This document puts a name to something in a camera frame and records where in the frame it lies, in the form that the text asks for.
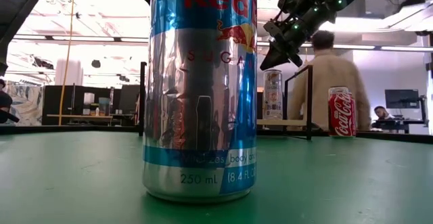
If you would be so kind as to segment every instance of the blue and silver can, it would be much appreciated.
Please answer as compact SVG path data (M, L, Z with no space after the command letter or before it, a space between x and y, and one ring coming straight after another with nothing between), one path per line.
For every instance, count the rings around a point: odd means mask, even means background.
M256 181L256 0L152 0L143 184L220 202Z

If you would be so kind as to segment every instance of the green table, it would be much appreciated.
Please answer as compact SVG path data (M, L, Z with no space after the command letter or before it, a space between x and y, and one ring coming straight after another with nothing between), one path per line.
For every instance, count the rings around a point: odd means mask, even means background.
M0 136L0 223L433 221L433 145L259 137L257 150L251 194L188 206L146 194L136 133Z

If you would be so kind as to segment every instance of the man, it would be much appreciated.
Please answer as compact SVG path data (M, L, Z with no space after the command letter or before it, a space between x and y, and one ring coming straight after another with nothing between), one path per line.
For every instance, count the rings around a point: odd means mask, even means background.
M394 119L394 116L389 114L389 112L383 106L376 106L376 108L374 108L374 112L376 113L376 116L378 116L379 120Z
M353 62L334 55L334 39L333 33L322 30L316 32L311 39L315 53L315 59L308 63L313 66L313 123L328 130L328 89L345 86L356 102L358 130L369 130L370 105L358 68ZM303 72L295 79L292 99L288 104L288 118L291 120L298 119L305 102L306 78L307 72Z

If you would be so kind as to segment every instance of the metal frame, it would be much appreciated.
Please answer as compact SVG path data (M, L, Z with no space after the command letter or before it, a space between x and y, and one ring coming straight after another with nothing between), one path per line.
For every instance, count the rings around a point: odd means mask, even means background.
M147 63L141 62L140 64L140 98L139 98L139 107L138 107L138 134L140 137L143 137L144 132L144 110L145 110L145 99L146 99L146 87L144 85L144 74Z
M288 87L289 87L289 81L296 78L303 72L307 71L307 88L306 88L306 108L304 110L304 118L303 120L288 120ZM299 70L295 75L291 76L290 78L286 79L284 82L284 92L283 92L283 120L257 120L258 125L281 125L283 126L282 131L280 132L280 135L287 135L287 126L306 126L306 140L311 140L311 137L313 136L312 130L313 130L313 123L311 121L311 114L313 107L313 66L306 65L303 69Z

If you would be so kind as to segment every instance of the coca-cola can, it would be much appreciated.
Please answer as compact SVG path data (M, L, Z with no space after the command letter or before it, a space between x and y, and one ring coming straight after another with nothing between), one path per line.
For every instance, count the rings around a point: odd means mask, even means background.
M352 93L347 87L332 87L328 95L329 136L356 136L356 105Z

